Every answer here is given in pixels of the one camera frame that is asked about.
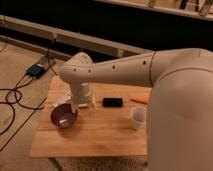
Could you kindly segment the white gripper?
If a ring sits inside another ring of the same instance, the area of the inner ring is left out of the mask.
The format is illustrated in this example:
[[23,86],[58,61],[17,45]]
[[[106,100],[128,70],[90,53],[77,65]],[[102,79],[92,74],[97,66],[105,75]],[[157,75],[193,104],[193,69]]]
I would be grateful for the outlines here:
[[92,100],[92,91],[88,83],[71,84],[71,99],[70,103],[72,113],[78,112],[78,104],[86,104]]

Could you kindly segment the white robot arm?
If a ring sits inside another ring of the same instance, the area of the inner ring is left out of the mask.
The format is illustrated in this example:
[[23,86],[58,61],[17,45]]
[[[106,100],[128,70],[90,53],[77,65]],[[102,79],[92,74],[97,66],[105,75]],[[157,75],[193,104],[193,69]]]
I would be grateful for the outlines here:
[[100,63],[80,52],[59,76],[76,102],[90,83],[149,87],[149,171],[213,171],[213,51],[164,50]]

